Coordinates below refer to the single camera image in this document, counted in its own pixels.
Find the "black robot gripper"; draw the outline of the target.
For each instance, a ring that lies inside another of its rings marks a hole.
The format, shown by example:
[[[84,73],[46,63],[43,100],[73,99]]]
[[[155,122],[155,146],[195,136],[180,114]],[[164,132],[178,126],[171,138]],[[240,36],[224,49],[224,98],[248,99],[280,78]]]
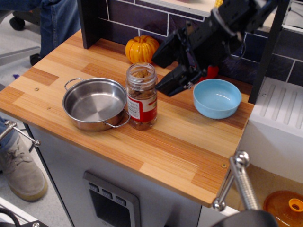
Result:
[[[179,65],[168,73],[156,90],[174,96],[190,89],[209,66],[216,66],[242,43],[246,28],[246,9],[214,8],[211,15],[197,28],[187,24],[173,31],[152,56],[152,62],[166,68]]]

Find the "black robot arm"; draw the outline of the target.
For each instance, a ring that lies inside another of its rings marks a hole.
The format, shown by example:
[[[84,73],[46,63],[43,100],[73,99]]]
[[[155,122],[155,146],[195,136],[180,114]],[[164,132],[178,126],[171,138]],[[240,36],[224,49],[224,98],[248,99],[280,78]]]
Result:
[[[162,68],[178,62],[155,88],[167,96],[191,88],[207,76],[208,67],[217,66],[243,47],[244,34],[262,27],[278,4],[277,0],[225,0],[199,26],[186,22],[162,42],[152,57],[152,62]]]

